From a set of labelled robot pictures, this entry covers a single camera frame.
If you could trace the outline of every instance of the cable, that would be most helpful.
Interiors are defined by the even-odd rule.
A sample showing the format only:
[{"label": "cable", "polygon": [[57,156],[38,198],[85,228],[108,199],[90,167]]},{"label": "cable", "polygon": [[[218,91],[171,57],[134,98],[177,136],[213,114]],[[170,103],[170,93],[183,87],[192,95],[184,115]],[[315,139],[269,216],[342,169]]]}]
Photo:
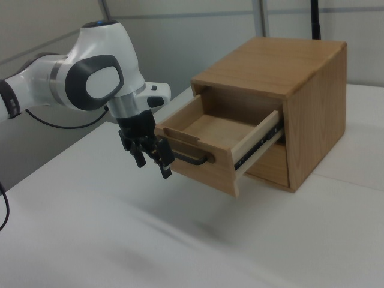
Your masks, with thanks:
[{"label": "cable", "polygon": [[2,196],[4,197],[4,201],[5,201],[5,207],[6,207],[6,215],[5,215],[5,219],[4,219],[4,222],[1,224],[0,226],[0,231],[4,228],[4,226],[6,225],[6,223],[8,222],[8,218],[10,217],[10,204],[8,202],[8,197],[7,195],[5,194],[5,189],[4,187],[1,185],[1,182],[0,182],[0,193],[2,194]]},{"label": "cable", "polygon": [[319,22],[319,0],[311,0],[312,39],[321,40]]},{"label": "cable", "polygon": [[38,122],[40,123],[43,123],[45,125],[48,125],[48,126],[51,126],[53,128],[58,128],[58,129],[80,129],[80,128],[85,128],[85,127],[88,127],[88,126],[91,126],[91,125],[94,125],[96,122],[98,122],[102,117],[104,117],[104,115],[108,112],[108,106],[104,106],[104,109],[105,111],[94,121],[92,121],[91,123],[88,123],[88,124],[85,124],[85,125],[81,125],[81,126],[59,126],[59,125],[55,125],[55,124],[51,124],[51,123],[48,123],[44,120],[41,120],[40,118],[38,118],[37,116],[35,116],[34,114],[32,114],[31,111],[29,111],[28,109],[25,109],[25,112],[28,113],[32,118],[34,118],[35,120],[37,120]]}]

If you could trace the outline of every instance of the drawer handle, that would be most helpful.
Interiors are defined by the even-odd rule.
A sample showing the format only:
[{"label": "drawer handle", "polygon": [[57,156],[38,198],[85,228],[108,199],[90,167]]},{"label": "drawer handle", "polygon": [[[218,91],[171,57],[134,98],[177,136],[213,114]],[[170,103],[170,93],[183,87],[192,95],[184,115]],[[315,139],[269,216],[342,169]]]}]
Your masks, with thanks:
[{"label": "drawer handle", "polygon": [[202,164],[204,164],[205,162],[208,161],[207,155],[204,155],[200,159],[194,159],[194,158],[188,157],[188,156],[186,156],[184,154],[177,153],[175,151],[173,151],[173,155],[175,156],[175,158],[177,158],[179,160],[182,160],[184,162],[190,163],[192,165],[202,165]]}]

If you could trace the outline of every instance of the wooden box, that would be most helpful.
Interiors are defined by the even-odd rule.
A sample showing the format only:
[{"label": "wooden box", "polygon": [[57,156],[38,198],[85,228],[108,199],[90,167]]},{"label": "wooden box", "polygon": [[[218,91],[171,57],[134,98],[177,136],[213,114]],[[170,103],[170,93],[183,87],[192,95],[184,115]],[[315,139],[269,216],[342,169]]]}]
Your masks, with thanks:
[{"label": "wooden box", "polygon": [[296,191],[345,131],[346,62],[345,42],[251,39],[157,125],[172,170],[236,197],[242,175]]}]

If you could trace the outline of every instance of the table surface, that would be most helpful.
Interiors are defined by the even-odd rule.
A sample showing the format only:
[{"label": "table surface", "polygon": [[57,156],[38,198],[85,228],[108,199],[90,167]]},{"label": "table surface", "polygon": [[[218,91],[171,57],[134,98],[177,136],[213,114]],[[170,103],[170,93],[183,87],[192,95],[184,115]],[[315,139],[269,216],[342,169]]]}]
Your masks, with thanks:
[{"label": "table surface", "polygon": [[237,200],[138,169],[105,123],[7,193],[0,287],[383,287],[382,107],[348,85],[346,133],[300,189],[243,177]]}]

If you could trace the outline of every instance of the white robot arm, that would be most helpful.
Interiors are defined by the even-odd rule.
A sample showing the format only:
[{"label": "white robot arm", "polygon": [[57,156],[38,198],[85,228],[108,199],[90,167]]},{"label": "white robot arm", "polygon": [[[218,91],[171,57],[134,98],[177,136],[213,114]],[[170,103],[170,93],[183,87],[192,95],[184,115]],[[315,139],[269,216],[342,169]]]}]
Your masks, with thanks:
[{"label": "white robot arm", "polygon": [[0,96],[0,121],[32,106],[60,104],[89,111],[107,104],[137,165],[145,164],[145,152],[164,178],[171,174],[169,164],[175,158],[167,140],[155,137],[151,112],[169,103],[169,85],[144,81],[131,40],[117,21],[84,25],[67,55],[37,55],[0,80]]}]

